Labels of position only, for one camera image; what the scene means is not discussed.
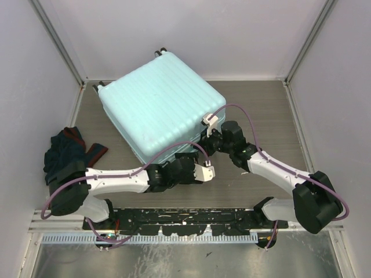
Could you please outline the mint green suitcase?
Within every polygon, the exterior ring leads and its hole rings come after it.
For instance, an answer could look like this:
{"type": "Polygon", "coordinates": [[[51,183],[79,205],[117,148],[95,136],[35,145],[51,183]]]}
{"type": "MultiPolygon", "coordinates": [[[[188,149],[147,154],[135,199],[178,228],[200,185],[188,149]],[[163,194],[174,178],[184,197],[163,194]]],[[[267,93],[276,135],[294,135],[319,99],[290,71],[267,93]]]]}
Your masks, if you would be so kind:
{"type": "Polygon", "coordinates": [[[103,109],[142,164],[191,152],[207,113],[225,120],[226,99],[175,54],[161,48],[147,64],[94,89],[103,109]]]}

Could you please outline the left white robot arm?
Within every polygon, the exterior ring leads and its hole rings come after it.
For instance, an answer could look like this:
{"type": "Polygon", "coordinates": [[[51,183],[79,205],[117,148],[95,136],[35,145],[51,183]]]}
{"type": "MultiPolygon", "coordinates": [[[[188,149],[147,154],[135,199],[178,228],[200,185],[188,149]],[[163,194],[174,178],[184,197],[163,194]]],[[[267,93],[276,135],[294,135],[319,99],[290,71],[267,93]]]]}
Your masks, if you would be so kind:
{"type": "Polygon", "coordinates": [[[149,164],[146,168],[131,170],[96,170],[87,168],[83,161],[73,161],[49,178],[50,198],[42,210],[41,218],[70,214],[82,215],[102,229],[111,229],[116,215],[107,200],[98,195],[134,192],[157,193],[178,184],[193,184],[198,153],[176,153],[172,162],[149,164]]]}

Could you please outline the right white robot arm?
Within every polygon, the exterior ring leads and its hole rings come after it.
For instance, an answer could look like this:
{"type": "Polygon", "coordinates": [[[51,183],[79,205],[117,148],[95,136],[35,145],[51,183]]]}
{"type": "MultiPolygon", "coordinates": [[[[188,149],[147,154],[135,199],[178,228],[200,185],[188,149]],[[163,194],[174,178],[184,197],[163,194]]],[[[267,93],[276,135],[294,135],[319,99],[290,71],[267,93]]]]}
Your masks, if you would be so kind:
{"type": "Polygon", "coordinates": [[[205,129],[199,144],[208,155],[226,153],[236,167],[269,180],[290,195],[290,199],[268,197],[255,205],[257,226],[268,228],[274,221],[292,221],[317,234],[343,212],[343,205],[325,173],[311,174],[274,159],[247,142],[236,121],[224,122],[220,130],[206,119],[202,124],[205,129]]]}

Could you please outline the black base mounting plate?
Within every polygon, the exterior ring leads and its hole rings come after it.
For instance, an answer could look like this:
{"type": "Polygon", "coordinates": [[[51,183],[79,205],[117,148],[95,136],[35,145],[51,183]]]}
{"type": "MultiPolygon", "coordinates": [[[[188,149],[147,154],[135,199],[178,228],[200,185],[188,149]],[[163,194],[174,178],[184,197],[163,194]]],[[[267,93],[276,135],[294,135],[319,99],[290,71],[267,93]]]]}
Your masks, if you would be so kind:
{"type": "Polygon", "coordinates": [[[95,230],[117,230],[121,235],[199,236],[210,228],[212,236],[242,236],[275,224],[246,208],[127,208],[114,210],[112,218],[92,225],[95,230]]]}

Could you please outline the navy garment with red trim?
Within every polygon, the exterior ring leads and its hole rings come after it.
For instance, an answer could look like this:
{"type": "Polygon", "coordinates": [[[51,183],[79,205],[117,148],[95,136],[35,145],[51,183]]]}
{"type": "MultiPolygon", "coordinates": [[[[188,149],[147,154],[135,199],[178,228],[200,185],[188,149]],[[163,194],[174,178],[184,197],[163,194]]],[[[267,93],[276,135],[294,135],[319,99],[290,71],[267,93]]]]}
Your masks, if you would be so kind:
{"type": "Polygon", "coordinates": [[[65,127],[51,137],[51,146],[44,155],[45,182],[49,185],[51,178],[74,161],[83,161],[85,167],[93,167],[108,151],[108,148],[94,143],[86,149],[86,143],[79,129],[65,127]]]}

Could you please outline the aluminium frame rail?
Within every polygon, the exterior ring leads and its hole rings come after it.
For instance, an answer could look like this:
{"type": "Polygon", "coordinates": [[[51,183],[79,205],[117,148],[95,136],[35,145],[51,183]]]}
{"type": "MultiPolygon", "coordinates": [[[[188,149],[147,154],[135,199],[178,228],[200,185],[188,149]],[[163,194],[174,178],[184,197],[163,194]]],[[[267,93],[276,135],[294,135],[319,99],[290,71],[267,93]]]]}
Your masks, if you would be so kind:
{"type": "MultiPolygon", "coordinates": [[[[279,221],[277,229],[283,231],[306,231],[304,227],[298,222],[292,221],[279,221]]],[[[252,229],[252,232],[270,232],[272,229],[252,229]]],[[[81,215],[67,215],[61,217],[51,216],[46,220],[41,219],[41,211],[35,211],[32,216],[31,224],[28,229],[29,232],[88,232],[91,231],[89,224],[86,222],[85,218],[81,215]]]]}

